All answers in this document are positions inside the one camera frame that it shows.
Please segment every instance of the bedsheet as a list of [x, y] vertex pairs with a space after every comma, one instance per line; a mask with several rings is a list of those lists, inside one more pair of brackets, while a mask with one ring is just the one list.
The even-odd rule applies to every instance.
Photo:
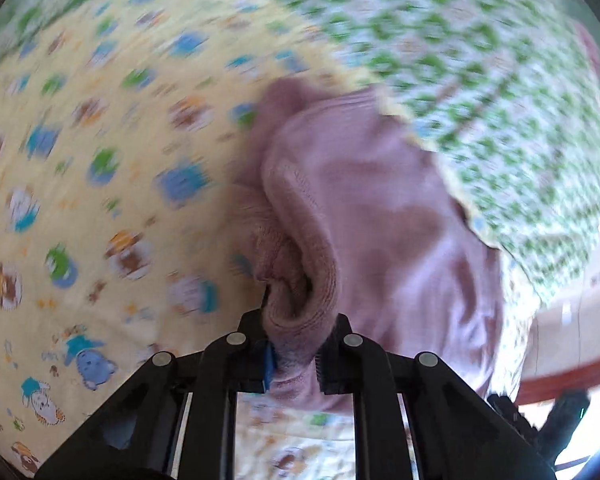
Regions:
[[[151, 354], [200, 350], [260, 303], [224, 185], [262, 90], [294, 73], [334, 91], [377, 76], [270, 0], [84, 0], [24, 41], [0, 62], [0, 453], [31, 476]], [[492, 389], [514, 394], [539, 299], [502, 258]], [[268, 422], [243, 429], [270, 443]]]

